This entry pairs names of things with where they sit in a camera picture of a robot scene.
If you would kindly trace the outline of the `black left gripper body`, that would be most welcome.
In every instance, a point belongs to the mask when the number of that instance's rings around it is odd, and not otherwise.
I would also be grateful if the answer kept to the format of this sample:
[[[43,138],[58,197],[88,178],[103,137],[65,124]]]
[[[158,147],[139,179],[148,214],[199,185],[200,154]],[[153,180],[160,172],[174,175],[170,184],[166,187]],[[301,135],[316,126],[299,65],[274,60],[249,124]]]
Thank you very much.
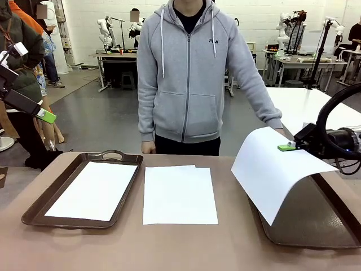
[[[19,75],[5,66],[0,66],[0,69],[1,99],[3,99],[11,90],[13,82],[17,79]]]

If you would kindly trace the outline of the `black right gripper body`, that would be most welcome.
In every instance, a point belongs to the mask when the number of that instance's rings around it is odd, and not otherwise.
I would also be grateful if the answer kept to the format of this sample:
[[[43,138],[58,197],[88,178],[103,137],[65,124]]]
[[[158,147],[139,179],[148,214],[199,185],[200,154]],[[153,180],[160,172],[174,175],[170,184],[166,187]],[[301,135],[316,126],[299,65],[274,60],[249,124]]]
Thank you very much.
[[[337,130],[328,129],[325,134],[336,146],[344,152],[337,151],[322,140],[322,134],[315,124],[309,123],[294,135],[296,149],[305,150],[319,159],[353,159],[354,155],[354,132],[350,128]]]

